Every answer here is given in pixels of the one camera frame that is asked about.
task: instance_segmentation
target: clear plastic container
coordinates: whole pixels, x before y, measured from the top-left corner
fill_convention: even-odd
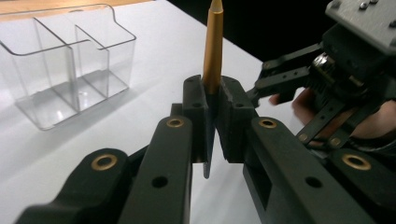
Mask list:
[[[136,37],[108,5],[0,15],[0,72],[41,130],[129,89]]]

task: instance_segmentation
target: human hand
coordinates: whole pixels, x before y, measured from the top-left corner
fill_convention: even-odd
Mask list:
[[[278,94],[272,95],[269,102],[278,105]],[[310,89],[304,89],[291,103],[294,115],[303,125],[306,125],[317,114],[314,108],[315,94]],[[357,108],[342,112],[334,118],[319,134],[320,137],[329,137],[336,131]],[[394,140],[396,136],[396,102],[387,101],[380,109],[362,121],[350,135],[359,139]]]

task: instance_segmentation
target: plastic box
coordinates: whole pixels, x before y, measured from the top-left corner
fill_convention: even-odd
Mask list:
[[[129,89],[136,37],[108,5],[0,15],[0,72],[47,130]]]

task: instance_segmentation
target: dark background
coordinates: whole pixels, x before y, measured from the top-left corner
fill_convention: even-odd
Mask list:
[[[204,25],[211,0],[168,0]],[[265,62],[319,43],[330,0],[222,0],[224,37]]]

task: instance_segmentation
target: pencil tip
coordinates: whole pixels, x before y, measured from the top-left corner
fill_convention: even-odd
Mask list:
[[[222,2],[221,0],[212,0],[212,3],[210,4],[210,10],[212,12],[222,12]]]

